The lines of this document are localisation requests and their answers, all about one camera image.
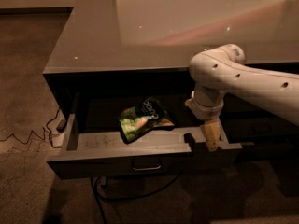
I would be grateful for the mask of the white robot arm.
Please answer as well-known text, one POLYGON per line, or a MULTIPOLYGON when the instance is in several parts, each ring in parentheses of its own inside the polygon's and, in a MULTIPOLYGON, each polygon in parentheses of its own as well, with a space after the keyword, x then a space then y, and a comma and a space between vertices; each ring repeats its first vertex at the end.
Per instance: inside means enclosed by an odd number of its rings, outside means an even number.
POLYGON ((227 93, 299 125, 299 75, 248 67, 245 60, 242 48, 228 44, 190 61, 195 88, 185 105, 204 122, 201 132, 211 152, 224 143, 219 115, 227 93))

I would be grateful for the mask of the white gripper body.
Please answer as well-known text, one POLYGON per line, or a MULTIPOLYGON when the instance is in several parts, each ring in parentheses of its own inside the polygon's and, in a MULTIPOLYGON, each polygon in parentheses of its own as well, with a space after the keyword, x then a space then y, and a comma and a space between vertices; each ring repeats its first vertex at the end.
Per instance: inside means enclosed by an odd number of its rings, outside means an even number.
POLYGON ((223 101, 220 101, 217 105, 214 106, 201 105, 198 101, 195 100, 195 92, 193 91, 191 94, 190 110, 198 119, 202 121, 217 119, 221 114, 223 105, 223 101))

